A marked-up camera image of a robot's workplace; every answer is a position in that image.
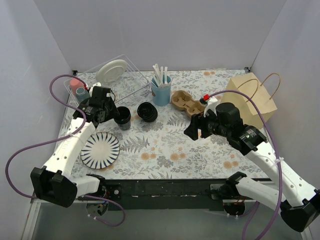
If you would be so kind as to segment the pink plastic cup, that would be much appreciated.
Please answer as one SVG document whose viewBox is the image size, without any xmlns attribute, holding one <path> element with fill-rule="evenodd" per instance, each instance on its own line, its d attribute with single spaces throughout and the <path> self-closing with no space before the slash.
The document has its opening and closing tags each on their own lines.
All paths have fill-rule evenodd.
<svg viewBox="0 0 320 240">
<path fill-rule="evenodd" d="M 76 78 L 71 78 L 71 80 L 69 81 L 69 86 L 75 96 L 81 96 L 85 93 L 85 85 Z"/>
</svg>

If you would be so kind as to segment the white wrapped straw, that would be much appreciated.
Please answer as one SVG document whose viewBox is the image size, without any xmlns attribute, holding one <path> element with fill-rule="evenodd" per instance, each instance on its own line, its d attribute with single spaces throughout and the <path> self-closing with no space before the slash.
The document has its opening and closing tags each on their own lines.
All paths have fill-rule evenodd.
<svg viewBox="0 0 320 240">
<path fill-rule="evenodd" d="M 167 72 L 168 72 L 168 67 L 165 66 L 164 67 L 164 74 L 163 74 L 163 80 L 164 80 L 164 84 L 167 85 L 168 84 L 168 76 L 167 76 Z"/>
<path fill-rule="evenodd" d="M 155 72 L 155 76 L 156 76 L 156 82 L 157 85 L 160 87 L 163 85 L 163 80 L 162 80 L 162 73 L 160 72 L 159 66 L 156 63 L 155 65 L 152 66 Z"/>
<path fill-rule="evenodd" d="M 160 67 L 160 85 L 164 85 L 164 68 L 163 66 Z"/>
</svg>

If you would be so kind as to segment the teal plastic cup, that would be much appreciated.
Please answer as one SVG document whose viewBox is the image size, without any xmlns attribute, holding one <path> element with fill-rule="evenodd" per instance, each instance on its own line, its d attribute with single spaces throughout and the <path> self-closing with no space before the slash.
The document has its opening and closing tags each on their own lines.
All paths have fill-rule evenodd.
<svg viewBox="0 0 320 240">
<path fill-rule="evenodd" d="M 89 99 L 91 96 L 88 90 L 84 87 L 78 87 L 75 91 L 75 97 L 78 102 L 81 103 L 82 101 Z"/>
</svg>

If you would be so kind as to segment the floral patterned table mat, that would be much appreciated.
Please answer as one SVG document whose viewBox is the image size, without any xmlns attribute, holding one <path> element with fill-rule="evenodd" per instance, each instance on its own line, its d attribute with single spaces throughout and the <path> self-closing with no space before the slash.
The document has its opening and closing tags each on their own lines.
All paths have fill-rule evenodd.
<svg viewBox="0 0 320 240">
<path fill-rule="evenodd" d="M 173 79 L 171 94 L 184 90 L 198 100 L 205 94 L 224 90 L 233 76 L 246 74 L 243 69 L 209 69 L 169 71 Z M 120 130 L 110 120 L 100 124 L 97 132 L 112 133 L 120 143 L 117 160 L 109 167 L 91 169 L 80 156 L 71 170 L 71 179 L 86 174 L 97 174 L 106 179 L 226 179 L 236 172 L 245 173 L 255 179 L 268 178 L 252 161 L 233 149 L 223 137 L 212 135 L 206 139 L 191 140 L 184 135 L 190 118 L 184 111 L 171 104 L 155 106 L 157 119 L 144 122 L 137 113 L 143 102 L 152 103 L 152 94 L 146 99 L 130 96 L 129 102 L 118 103 L 131 112 L 131 127 Z"/>
</svg>

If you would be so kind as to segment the blue cylindrical holder cup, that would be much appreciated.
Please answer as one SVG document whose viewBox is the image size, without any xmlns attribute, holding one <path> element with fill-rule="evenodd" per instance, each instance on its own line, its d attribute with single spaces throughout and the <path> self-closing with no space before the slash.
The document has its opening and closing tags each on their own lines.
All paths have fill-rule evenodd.
<svg viewBox="0 0 320 240">
<path fill-rule="evenodd" d="M 165 87 L 157 87 L 155 80 L 152 78 L 151 93 L 152 101 L 155 105 L 163 107 L 171 101 L 171 78 L 167 76 L 168 85 Z"/>
</svg>

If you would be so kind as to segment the brown paper takeout bag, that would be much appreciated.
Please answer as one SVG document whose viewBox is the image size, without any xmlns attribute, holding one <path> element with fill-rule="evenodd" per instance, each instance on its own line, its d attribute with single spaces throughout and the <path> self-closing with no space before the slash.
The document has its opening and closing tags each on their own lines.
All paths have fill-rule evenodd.
<svg viewBox="0 0 320 240">
<path fill-rule="evenodd" d="M 268 121 L 277 110 L 273 100 L 273 94 L 269 94 L 264 86 L 253 73 L 231 77 L 226 89 L 241 92 L 246 97 L 233 92 L 225 92 L 222 95 L 221 103 L 232 103 L 239 109 L 240 117 L 244 124 L 254 126 L 258 129 L 263 128 L 263 122 L 256 111 L 257 106 L 264 121 Z"/>
</svg>

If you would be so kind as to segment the dark paper coffee cup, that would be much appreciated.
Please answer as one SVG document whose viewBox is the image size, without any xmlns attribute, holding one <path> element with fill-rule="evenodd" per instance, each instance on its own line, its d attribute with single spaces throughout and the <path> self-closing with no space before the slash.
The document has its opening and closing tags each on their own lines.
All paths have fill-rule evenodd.
<svg viewBox="0 0 320 240">
<path fill-rule="evenodd" d="M 131 112 L 125 106 L 117 107 L 119 116 L 117 116 L 114 121 L 117 123 L 121 130 L 129 130 L 131 127 Z"/>
</svg>

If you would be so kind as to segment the white ceramic plate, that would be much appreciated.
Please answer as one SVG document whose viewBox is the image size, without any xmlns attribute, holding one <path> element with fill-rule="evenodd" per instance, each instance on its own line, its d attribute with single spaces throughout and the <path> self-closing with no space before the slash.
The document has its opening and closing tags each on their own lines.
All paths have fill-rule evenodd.
<svg viewBox="0 0 320 240">
<path fill-rule="evenodd" d="M 95 79 L 101 84 L 112 83 L 122 76 L 128 64 L 123 59 L 116 59 L 102 66 L 96 73 Z"/>
</svg>

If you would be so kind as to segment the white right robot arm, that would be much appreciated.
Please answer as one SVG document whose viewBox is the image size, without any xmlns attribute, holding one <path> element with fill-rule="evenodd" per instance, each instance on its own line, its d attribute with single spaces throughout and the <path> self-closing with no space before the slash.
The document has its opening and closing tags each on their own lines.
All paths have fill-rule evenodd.
<svg viewBox="0 0 320 240">
<path fill-rule="evenodd" d="M 251 160 L 278 186 L 270 188 L 244 173 L 237 172 L 226 180 L 227 195 L 241 195 L 261 204 L 280 209 L 282 220 L 293 230 L 303 232 L 320 214 L 320 191 L 300 177 L 283 159 L 256 127 L 243 123 L 240 112 L 232 103 L 218 104 L 215 111 L 194 114 L 184 134 L 192 140 L 199 136 L 225 137 L 229 145 Z"/>
</svg>

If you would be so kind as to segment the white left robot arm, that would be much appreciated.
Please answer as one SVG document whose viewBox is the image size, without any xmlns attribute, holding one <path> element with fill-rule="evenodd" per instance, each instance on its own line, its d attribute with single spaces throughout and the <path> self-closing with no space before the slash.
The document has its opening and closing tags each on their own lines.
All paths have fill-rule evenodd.
<svg viewBox="0 0 320 240">
<path fill-rule="evenodd" d="M 71 179 L 77 158 L 91 169 L 104 169 L 120 154 L 120 142 L 112 134 L 97 132 L 99 124 L 119 117 L 110 88 L 93 86 L 91 96 L 83 100 L 72 115 L 66 139 L 41 168 L 35 167 L 31 182 L 37 198 L 68 208 L 78 197 L 90 194 L 95 200 L 106 196 L 103 177 L 87 174 Z"/>
</svg>

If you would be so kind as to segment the brown pulp cup carrier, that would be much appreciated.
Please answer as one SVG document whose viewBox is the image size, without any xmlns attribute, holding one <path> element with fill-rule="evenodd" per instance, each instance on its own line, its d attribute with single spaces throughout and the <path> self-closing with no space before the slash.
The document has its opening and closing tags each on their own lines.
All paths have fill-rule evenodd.
<svg viewBox="0 0 320 240">
<path fill-rule="evenodd" d="M 204 112 L 205 105 L 199 100 L 194 100 L 192 95 L 184 90 L 178 90 L 171 96 L 170 103 L 173 107 L 181 112 L 185 112 L 189 119 L 193 115 L 198 115 Z"/>
</svg>

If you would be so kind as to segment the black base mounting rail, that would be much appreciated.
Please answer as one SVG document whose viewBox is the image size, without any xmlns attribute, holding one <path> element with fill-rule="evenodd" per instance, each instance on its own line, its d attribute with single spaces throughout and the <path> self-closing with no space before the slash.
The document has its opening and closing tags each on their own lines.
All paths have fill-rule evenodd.
<svg viewBox="0 0 320 240">
<path fill-rule="evenodd" d="M 246 197 L 223 190 L 225 179 L 107 179 L 92 193 L 120 204 L 125 210 L 209 209 L 222 211 L 224 203 L 243 205 Z"/>
</svg>

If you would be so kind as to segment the blue striped white plate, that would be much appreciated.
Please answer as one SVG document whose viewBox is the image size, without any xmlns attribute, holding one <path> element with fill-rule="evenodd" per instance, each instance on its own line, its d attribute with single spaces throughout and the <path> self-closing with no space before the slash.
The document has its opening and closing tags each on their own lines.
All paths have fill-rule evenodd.
<svg viewBox="0 0 320 240">
<path fill-rule="evenodd" d="M 109 132 L 96 132 L 80 152 L 82 163 L 90 169 L 101 170 L 111 166 L 119 157 L 120 142 Z"/>
</svg>

